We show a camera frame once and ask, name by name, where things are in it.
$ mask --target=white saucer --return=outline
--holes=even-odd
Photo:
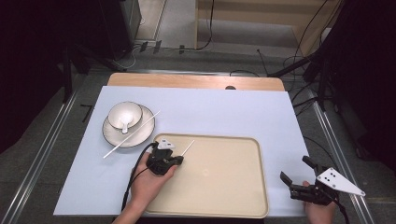
[[[141,105],[142,108],[142,119],[139,122],[139,124],[128,128],[128,133],[123,134],[121,129],[116,129],[111,124],[108,122],[108,117],[105,119],[105,122],[103,123],[103,136],[107,140],[108,143],[110,143],[113,146],[118,145],[120,142],[122,142],[126,137],[129,136],[129,134],[133,133],[136,131],[138,128],[140,128],[141,124],[144,124],[147,120],[149,120],[153,114],[152,112],[146,108],[145,106]],[[154,131],[155,127],[155,119],[150,120],[145,126],[143,126],[137,133],[134,133],[132,137],[130,137],[127,141],[122,143],[120,147],[134,147],[142,142],[144,142],[146,139],[149,138],[149,136],[152,134]]]

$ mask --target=beige tray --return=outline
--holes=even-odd
[[[260,146],[252,138],[163,133],[183,163],[147,212],[200,217],[263,218],[268,202]]]

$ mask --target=human hand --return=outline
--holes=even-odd
[[[132,199],[113,222],[114,224],[135,223],[149,206],[149,203],[157,197],[166,181],[174,175],[176,165],[172,166],[165,175],[152,173],[146,165],[148,157],[149,153],[145,152],[137,165],[134,178],[137,175],[138,177],[131,186]]]
[[[149,158],[149,153],[146,152],[142,160],[136,168],[134,176],[147,169],[146,162]],[[165,175],[155,175],[150,170],[141,173],[134,181],[131,187],[132,200],[144,206],[145,208],[160,192],[163,185],[168,181],[176,170],[177,166],[172,166]]]
[[[307,181],[303,182],[305,187],[309,186]],[[334,202],[329,205],[319,205],[315,203],[304,202],[304,210],[310,224],[331,224],[334,217],[336,204]]]

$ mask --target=black wire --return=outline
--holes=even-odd
[[[264,66],[265,75],[268,75],[267,67],[265,66],[265,62],[264,62],[264,58],[262,57],[262,53],[260,52],[259,49],[257,49],[257,52],[259,52],[260,58],[262,59],[262,66]]]
[[[286,58],[285,60],[283,60],[283,68],[286,68],[286,61],[288,60],[288,59],[291,59],[291,58],[304,58],[303,56],[290,56],[290,57],[288,57],[288,58]],[[303,76],[304,74],[296,74],[295,72],[290,72],[290,74],[292,74],[292,75],[295,75],[295,76],[299,76],[299,77],[301,77],[301,76]]]
[[[317,144],[319,147],[321,147],[321,148],[323,149],[323,151],[326,152],[326,154],[329,156],[330,160],[332,160],[332,163],[334,164],[335,169],[338,170],[338,166],[337,166],[337,164],[335,163],[334,159],[332,158],[332,155],[330,154],[330,152],[329,152],[328,150],[326,150],[325,147],[323,147],[321,144],[319,144],[317,141],[315,141],[315,140],[312,139],[312,138],[309,138],[309,137],[307,137],[307,136],[303,136],[303,138],[305,138],[305,139],[307,139],[307,140],[309,140],[309,141],[311,141],[311,142]]]
[[[291,99],[291,103],[293,103],[293,101],[296,99],[296,97],[305,89],[305,88],[307,88],[309,85],[311,85],[312,84],[312,82],[310,82],[310,83],[308,83],[308,84],[306,84],[304,87],[302,87],[294,96],[293,96],[293,98]]]
[[[196,50],[204,49],[210,44],[210,42],[212,42],[212,36],[213,36],[213,33],[212,33],[212,21],[213,21],[213,9],[214,9],[214,7],[215,7],[215,0],[212,0],[212,9],[210,10],[210,23],[209,23],[210,37],[209,37],[209,39],[207,40],[206,44],[203,47],[198,48]]]
[[[129,189],[131,188],[132,183],[133,183],[134,180],[135,180],[134,174],[136,173],[136,169],[137,169],[137,166],[138,166],[139,162],[142,160],[142,157],[143,157],[143,155],[145,154],[145,152],[147,151],[147,149],[149,149],[149,147],[154,147],[156,144],[157,144],[157,143],[150,143],[150,144],[148,144],[148,145],[143,149],[143,151],[140,153],[140,156],[139,156],[139,158],[137,159],[136,164],[134,165],[134,169],[132,170],[131,177],[129,178],[129,182],[128,182],[128,187],[126,188],[126,191],[125,191],[125,193],[124,193],[124,197],[123,197],[123,199],[122,199],[121,211],[125,208],[126,201],[128,200]]]
[[[300,116],[303,112],[311,108],[311,106],[314,104],[315,101],[311,102],[310,104],[305,105],[298,114],[296,114],[296,117]]]
[[[328,1],[328,0],[325,0],[325,1],[323,2],[323,4],[322,4],[322,5],[320,6],[320,8],[318,9],[318,11],[315,13],[314,17],[312,17],[311,21],[308,23],[308,25],[306,25],[306,27],[305,27],[305,29],[304,29],[304,32],[303,32],[303,35],[302,35],[301,38],[300,38],[300,42],[298,43],[296,52],[294,53],[294,60],[293,60],[293,63],[295,63],[295,57],[297,57],[297,52],[298,52],[298,49],[299,49],[300,46],[301,46],[301,43],[303,42],[303,39],[304,39],[304,36],[305,36],[305,32],[308,30],[309,25],[311,25],[312,21],[315,19],[315,17],[316,17],[316,16],[318,15],[318,13],[321,11],[321,9],[324,7],[324,5],[326,5],[327,1]]]
[[[334,199],[330,194],[328,194],[326,191],[324,191],[323,189],[320,189],[320,192],[322,192],[324,195],[326,195],[326,197],[328,197],[330,200],[332,200],[335,204],[338,205],[338,208],[340,208],[340,212],[341,214],[343,214],[344,219],[346,221],[346,224],[349,224],[349,218],[347,216],[347,210],[346,208],[340,204],[340,202],[338,202],[337,199]]]
[[[293,108],[297,108],[300,105],[305,105],[305,104],[310,103],[312,101],[316,101],[317,99],[318,99],[317,97],[309,98],[309,99],[307,99],[307,100],[305,100],[305,101],[303,101],[303,102],[301,102],[301,103],[299,103],[297,105],[293,105]]]
[[[235,72],[250,73],[250,74],[253,74],[253,75],[256,76],[256,77],[260,77],[259,75],[257,75],[257,73],[250,72],[250,71],[248,71],[248,70],[233,70],[233,71],[230,73],[230,76],[231,76],[232,73],[235,73]]]

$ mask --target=spoon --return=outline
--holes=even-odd
[[[134,116],[132,115],[124,115],[120,118],[122,123],[122,133],[128,133],[128,124],[132,121]]]

